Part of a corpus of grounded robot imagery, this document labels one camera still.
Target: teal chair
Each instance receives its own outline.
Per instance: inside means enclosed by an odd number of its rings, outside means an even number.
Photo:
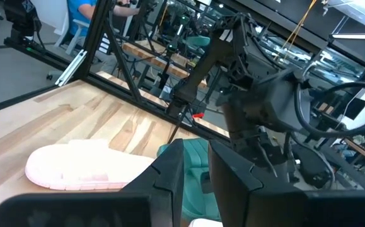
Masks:
[[[203,193],[201,177],[209,171],[207,157],[208,142],[205,139],[184,139],[185,181],[183,186],[182,217],[191,222],[205,218],[220,221],[214,193]],[[162,145],[157,156],[161,155],[168,144]]]
[[[204,54],[204,50],[201,47],[206,47],[210,43],[209,37],[204,36],[194,36],[194,37],[187,37],[184,40],[184,43],[187,45],[189,49],[198,50],[200,53]]]

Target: pink foam object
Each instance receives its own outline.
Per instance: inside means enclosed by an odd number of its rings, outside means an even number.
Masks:
[[[121,189],[153,161],[110,149],[105,141],[77,140],[34,151],[25,175],[31,182],[54,190]]]
[[[190,224],[189,227],[223,227],[223,224],[219,221],[212,221],[207,219],[195,219]]]

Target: red tag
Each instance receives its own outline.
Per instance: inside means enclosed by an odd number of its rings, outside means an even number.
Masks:
[[[203,118],[203,116],[204,116],[205,114],[204,113],[197,113],[197,114],[193,114],[193,118]]]

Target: white wall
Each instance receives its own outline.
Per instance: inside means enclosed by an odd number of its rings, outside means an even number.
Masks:
[[[54,27],[55,33],[62,34],[64,18],[67,13],[66,0],[32,0],[39,20]]]

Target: blue shirt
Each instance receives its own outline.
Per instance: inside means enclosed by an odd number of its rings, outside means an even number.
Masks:
[[[90,23],[90,20],[87,19],[85,16],[83,16],[80,12],[79,12],[79,7],[82,4],[90,4],[92,6],[95,6],[96,4],[96,0],[69,0],[68,1],[68,7],[69,7],[69,12],[70,12],[70,21],[69,21],[69,28],[70,28],[70,34],[75,35],[76,31],[78,29],[78,26],[75,22],[73,22],[73,19],[85,22],[85,23]],[[81,30],[81,36],[86,36],[87,35],[87,31],[88,28],[83,28]]]

